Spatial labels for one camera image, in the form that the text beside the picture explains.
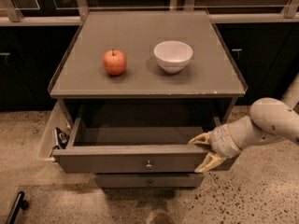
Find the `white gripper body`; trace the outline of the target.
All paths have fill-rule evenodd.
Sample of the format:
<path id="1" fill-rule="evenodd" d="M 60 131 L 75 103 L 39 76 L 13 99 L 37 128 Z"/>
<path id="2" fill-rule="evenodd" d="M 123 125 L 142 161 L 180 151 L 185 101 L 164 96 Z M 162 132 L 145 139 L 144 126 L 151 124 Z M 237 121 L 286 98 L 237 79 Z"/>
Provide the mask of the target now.
<path id="1" fill-rule="evenodd" d="M 241 149 L 235 144 L 227 124 L 216 127 L 210 133 L 211 148 L 221 157 L 233 158 Z"/>

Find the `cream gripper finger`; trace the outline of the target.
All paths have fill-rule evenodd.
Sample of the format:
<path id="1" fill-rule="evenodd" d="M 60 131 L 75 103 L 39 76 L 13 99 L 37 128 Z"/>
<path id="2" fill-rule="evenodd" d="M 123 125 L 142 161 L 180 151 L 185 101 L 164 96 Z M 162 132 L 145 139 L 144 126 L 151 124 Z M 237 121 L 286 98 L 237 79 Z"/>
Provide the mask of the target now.
<path id="1" fill-rule="evenodd" d="M 211 171 L 212 169 L 220 166 L 226 161 L 225 157 L 222 157 L 216 153 L 208 152 L 203 162 L 198 165 L 194 171 L 196 173 L 205 173 Z"/>
<path id="2" fill-rule="evenodd" d="M 210 133 L 200 133 L 189 141 L 189 144 L 210 145 L 210 143 L 211 143 Z"/>

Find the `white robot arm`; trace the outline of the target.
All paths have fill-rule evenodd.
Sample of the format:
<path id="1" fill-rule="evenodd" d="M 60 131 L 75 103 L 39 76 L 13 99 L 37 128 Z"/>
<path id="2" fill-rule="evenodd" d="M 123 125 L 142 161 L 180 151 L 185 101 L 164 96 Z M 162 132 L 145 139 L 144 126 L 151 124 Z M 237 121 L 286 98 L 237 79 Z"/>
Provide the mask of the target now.
<path id="1" fill-rule="evenodd" d="M 255 101 L 249 114 L 211 132 L 201 133 L 189 141 L 211 147 L 203 162 L 194 171 L 204 173 L 222 165 L 250 146 L 263 146 L 281 138 L 299 145 L 299 114 L 293 109 L 299 103 L 299 75 L 282 97 Z"/>

